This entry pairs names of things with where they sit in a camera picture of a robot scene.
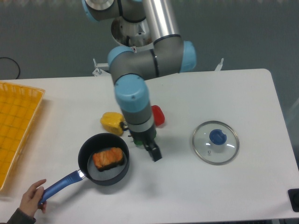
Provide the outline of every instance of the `human hand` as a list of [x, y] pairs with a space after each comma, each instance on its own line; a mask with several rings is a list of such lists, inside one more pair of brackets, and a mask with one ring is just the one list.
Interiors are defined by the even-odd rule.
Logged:
[[19, 209], [32, 218], [38, 209], [41, 209], [43, 213], [46, 212], [47, 202], [38, 205], [43, 196], [43, 186], [41, 185], [45, 182], [46, 179], [43, 179], [32, 184], [26, 193], [23, 194]]

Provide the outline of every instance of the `person's arm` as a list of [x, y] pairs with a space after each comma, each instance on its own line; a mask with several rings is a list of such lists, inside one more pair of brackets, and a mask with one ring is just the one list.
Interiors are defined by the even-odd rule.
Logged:
[[22, 212], [19, 208], [11, 216], [7, 224], [33, 224], [36, 222], [35, 218], [32, 218]]
[[45, 179], [40, 180], [30, 186], [26, 193], [23, 194], [19, 208], [14, 212], [7, 224], [33, 224], [36, 222], [34, 215], [38, 209], [41, 209], [43, 213], [46, 212], [47, 202], [38, 206], [38, 202], [43, 196], [43, 187], [39, 186], [45, 182]]

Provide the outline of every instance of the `blue pan handle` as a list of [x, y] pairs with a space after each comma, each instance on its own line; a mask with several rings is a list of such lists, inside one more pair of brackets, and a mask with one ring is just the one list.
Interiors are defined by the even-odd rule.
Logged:
[[74, 171], [71, 174], [68, 174], [66, 177], [62, 178], [60, 181], [54, 183], [52, 186], [48, 187], [44, 192], [43, 192], [43, 197], [39, 201], [39, 205], [45, 202], [48, 198], [52, 197], [55, 195], [57, 192], [61, 191], [63, 188], [79, 182], [83, 180], [84, 174], [82, 173], [81, 170]]

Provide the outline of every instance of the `glass lid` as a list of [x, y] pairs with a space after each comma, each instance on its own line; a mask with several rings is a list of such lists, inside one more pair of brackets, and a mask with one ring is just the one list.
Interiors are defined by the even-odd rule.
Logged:
[[192, 137], [192, 147], [205, 162], [213, 165], [226, 164], [239, 151], [239, 138], [235, 131], [220, 121], [208, 121], [199, 125]]

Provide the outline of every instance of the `blue joint cap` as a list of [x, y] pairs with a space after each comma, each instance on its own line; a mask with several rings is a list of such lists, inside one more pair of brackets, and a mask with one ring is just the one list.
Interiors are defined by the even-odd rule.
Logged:
[[113, 48], [109, 54], [108, 54], [108, 65], [110, 66], [112, 61], [121, 53], [126, 52], [126, 51], [131, 51], [134, 52], [130, 47], [126, 46], [119, 46], [116, 48]]
[[128, 74], [119, 78], [114, 92], [121, 109], [130, 113], [143, 110], [150, 101], [148, 87], [138, 75]]
[[196, 51], [191, 41], [184, 41], [184, 53], [179, 72], [190, 71], [196, 66]]
[[226, 142], [227, 137], [226, 137], [226, 134], [224, 134], [222, 132], [222, 130], [220, 130], [220, 129], [214, 129], [210, 133], [210, 140], [215, 145], [220, 146], [220, 145], [223, 145]]
[[82, 5], [83, 5], [83, 9], [86, 13], [86, 16], [92, 21], [92, 22], [98, 22], [89, 12], [88, 8], [87, 8], [87, 5], [86, 5], [86, 2], [85, 0], [82, 0]]

